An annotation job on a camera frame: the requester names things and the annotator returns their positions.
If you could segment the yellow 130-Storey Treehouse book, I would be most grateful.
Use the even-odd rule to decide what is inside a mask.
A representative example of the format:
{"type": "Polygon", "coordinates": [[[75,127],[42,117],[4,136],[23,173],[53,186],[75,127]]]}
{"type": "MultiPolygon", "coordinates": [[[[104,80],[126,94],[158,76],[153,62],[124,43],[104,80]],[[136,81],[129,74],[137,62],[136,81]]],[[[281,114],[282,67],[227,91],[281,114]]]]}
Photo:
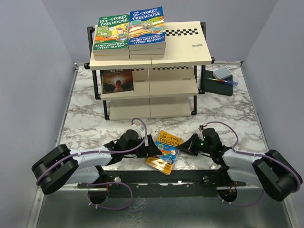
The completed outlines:
{"type": "Polygon", "coordinates": [[[161,154],[148,157],[145,163],[165,175],[170,175],[180,151],[177,146],[183,143],[182,138],[161,130],[155,142],[161,154]]]}

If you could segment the dark Three Days To See book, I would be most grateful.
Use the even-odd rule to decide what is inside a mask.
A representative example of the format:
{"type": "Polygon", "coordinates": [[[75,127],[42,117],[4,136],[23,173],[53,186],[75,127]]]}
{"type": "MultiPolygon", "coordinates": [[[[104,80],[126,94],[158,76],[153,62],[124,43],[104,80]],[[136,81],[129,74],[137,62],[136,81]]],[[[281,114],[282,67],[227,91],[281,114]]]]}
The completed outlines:
{"type": "Polygon", "coordinates": [[[131,69],[104,70],[102,76],[102,93],[113,94],[133,92],[133,71],[131,69]]]}

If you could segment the purple 117-Storey Treehouse book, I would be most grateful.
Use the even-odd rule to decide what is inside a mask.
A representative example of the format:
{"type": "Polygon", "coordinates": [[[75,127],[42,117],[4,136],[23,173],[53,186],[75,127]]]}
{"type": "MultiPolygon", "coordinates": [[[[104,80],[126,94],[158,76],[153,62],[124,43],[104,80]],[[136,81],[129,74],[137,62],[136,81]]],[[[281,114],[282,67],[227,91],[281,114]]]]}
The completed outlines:
{"type": "Polygon", "coordinates": [[[164,58],[164,55],[134,55],[134,54],[130,54],[130,59],[150,59],[150,58],[164,58]]]}

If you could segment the lilac Treehouse book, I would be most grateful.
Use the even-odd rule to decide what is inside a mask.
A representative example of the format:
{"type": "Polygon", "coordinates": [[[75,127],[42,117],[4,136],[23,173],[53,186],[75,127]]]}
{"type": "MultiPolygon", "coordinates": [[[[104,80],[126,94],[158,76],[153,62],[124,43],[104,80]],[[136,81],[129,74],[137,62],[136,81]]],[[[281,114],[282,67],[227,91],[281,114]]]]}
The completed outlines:
{"type": "Polygon", "coordinates": [[[147,49],[147,50],[130,50],[130,55],[164,55],[164,48],[147,49]]]}

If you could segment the blue 91-Storey Treehouse book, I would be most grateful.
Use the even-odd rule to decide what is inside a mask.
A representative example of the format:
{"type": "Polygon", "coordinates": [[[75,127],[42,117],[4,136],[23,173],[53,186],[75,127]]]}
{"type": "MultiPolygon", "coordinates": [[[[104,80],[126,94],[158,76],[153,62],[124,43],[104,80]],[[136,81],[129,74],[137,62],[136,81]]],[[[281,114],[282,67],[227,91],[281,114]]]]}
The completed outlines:
{"type": "Polygon", "coordinates": [[[140,51],[166,47],[162,6],[130,12],[129,50],[140,51]]]}

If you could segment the green 104-Storey Treehouse book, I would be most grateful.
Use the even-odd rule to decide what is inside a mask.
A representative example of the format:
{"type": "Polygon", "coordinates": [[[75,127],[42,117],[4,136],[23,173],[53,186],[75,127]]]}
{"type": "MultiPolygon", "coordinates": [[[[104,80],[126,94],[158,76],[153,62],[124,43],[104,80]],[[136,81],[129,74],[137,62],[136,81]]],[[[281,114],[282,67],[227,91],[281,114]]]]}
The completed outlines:
{"type": "Polygon", "coordinates": [[[129,55],[130,15],[100,17],[93,41],[94,55],[129,55]]]}

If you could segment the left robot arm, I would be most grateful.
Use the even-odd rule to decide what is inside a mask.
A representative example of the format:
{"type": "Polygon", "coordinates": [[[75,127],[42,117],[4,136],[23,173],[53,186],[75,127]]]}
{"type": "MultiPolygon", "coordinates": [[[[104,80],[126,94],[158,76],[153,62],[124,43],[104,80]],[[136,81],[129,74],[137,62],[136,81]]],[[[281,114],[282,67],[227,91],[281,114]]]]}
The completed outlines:
{"type": "Polygon", "coordinates": [[[101,167],[116,164],[128,155],[148,158],[161,155],[161,151],[150,134],[129,129],[99,148],[73,151],[60,144],[34,163],[31,170],[46,195],[74,183],[90,183],[98,188],[105,181],[101,167]]]}

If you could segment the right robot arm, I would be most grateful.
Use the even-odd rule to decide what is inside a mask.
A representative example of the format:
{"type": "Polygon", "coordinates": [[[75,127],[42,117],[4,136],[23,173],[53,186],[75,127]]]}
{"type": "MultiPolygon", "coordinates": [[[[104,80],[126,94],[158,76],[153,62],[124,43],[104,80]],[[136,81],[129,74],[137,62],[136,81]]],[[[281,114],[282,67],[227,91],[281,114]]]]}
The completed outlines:
{"type": "Polygon", "coordinates": [[[277,150],[236,152],[222,144],[213,128],[194,133],[177,148],[193,156],[201,152],[220,165],[223,171],[218,174],[218,180],[222,185],[228,186],[234,181],[250,184],[279,202],[298,191],[303,183],[302,177],[277,150]]]}

